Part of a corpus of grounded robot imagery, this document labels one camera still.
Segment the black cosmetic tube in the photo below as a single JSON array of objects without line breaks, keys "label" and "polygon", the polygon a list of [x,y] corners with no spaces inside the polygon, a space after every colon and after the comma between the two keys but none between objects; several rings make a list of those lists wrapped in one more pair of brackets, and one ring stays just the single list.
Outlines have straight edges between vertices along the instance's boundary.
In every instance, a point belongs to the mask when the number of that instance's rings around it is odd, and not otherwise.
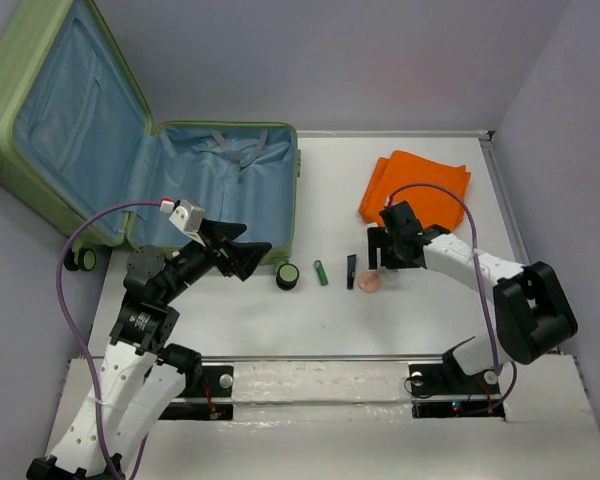
[{"label": "black cosmetic tube", "polygon": [[348,290],[353,290],[356,277],[357,255],[348,255],[346,258],[346,263],[346,288]]}]

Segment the pink round compact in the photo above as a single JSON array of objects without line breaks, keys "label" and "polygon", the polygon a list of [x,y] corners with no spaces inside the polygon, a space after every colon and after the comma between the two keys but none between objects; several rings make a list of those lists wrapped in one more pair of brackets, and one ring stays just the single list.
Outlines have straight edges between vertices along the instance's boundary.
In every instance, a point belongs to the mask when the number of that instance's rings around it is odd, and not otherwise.
[{"label": "pink round compact", "polygon": [[382,286],[382,279],[376,271],[368,270],[358,276],[358,287],[365,293],[375,293]]}]

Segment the orange cloth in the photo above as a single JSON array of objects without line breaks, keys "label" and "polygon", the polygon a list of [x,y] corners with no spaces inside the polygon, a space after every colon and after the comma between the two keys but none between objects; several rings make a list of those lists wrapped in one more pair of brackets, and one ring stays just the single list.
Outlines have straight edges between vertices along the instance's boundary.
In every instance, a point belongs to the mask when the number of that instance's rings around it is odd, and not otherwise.
[{"label": "orange cloth", "polygon": [[[380,211],[399,187],[430,183],[464,200],[470,179],[471,173],[465,165],[449,166],[396,150],[388,158],[377,160],[358,213],[365,223],[383,226]],[[460,204],[449,194],[433,187],[411,187],[395,194],[393,201],[406,201],[424,227],[436,224],[453,231],[464,219]]]}]

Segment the green lip balm tube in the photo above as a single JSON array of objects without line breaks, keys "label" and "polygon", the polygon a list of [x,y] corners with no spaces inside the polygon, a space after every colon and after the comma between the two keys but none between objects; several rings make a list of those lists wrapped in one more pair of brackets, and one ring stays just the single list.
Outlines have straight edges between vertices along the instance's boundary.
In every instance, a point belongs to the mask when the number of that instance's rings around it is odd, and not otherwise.
[{"label": "green lip balm tube", "polygon": [[313,266],[318,277],[319,284],[321,286],[326,286],[329,283],[329,281],[323,263],[320,260],[315,260],[313,262]]}]

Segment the green suitcase with blue lining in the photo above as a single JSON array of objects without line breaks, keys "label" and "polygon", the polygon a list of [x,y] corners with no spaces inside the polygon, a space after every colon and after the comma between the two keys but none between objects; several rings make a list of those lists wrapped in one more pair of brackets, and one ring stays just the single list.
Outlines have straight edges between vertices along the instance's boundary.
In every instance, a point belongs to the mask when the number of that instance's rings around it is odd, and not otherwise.
[{"label": "green suitcase with blue lining", "polygon": [[183,246],[150,206],[162,197],[244,224],[241,240],[269,243],[263,261],[280,268],[300,166],[286,123],[155,124],[92,1],[23,1],[0,39],[0,184],[75,237],[70,270],[93,269],[96,246]]}]

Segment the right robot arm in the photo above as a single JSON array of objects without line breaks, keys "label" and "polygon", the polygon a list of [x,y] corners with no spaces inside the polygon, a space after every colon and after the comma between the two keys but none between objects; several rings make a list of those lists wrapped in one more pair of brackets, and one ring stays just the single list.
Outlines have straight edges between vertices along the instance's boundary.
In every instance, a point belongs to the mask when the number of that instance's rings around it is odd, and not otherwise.
[{"label": "right robot arm", "polygon": [[383,209],[381,217],[382,226],[367,230],[370,268],[441,273],[476,291],[488,320],[486,334],[451,347],[423,372],[416,395],[462,392],[478,374],[529,365],[576,335],[577,320],[550,265],[500,259],[442,226],[424,227],[407,202]]}]

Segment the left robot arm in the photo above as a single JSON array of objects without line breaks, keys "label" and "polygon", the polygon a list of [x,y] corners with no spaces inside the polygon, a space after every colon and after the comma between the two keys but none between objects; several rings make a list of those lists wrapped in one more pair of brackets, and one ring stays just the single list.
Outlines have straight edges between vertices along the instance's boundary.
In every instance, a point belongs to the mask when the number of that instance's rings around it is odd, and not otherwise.
[{"label": "left robot arm", "polygon": [[246,226],[202,220],[198,237],[173,256],[157,246],[131,253],[125,295],[93,387],[61,440],[29,466],[29,479],[129,479],[146,437],[179,394],[201,383],[200,353],[169,342],[178,312],[171,302],[217,269],[247,280],[272,246],[241,242]]}]

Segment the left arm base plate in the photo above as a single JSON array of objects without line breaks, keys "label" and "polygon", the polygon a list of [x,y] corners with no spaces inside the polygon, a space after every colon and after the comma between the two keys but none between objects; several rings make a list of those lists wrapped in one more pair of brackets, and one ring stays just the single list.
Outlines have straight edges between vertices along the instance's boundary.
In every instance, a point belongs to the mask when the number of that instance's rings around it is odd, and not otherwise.
[{"label": "left arm base plate", "polygon": [[159,419],[164,421],[232,421],[234,367],[228,364],[204,364],[196,383],[166,407]]}]

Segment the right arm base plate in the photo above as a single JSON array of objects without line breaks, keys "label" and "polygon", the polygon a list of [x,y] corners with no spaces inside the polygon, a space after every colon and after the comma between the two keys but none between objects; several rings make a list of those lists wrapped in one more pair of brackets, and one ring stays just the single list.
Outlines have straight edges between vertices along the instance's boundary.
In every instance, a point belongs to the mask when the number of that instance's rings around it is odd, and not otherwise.
[{"label": "right arm base plate", "polygon": [[441,363],[409,366],[403,386],[412,398],[414,419],[506,417],[499,381],[491,370],[472,376],[443,376]]}]

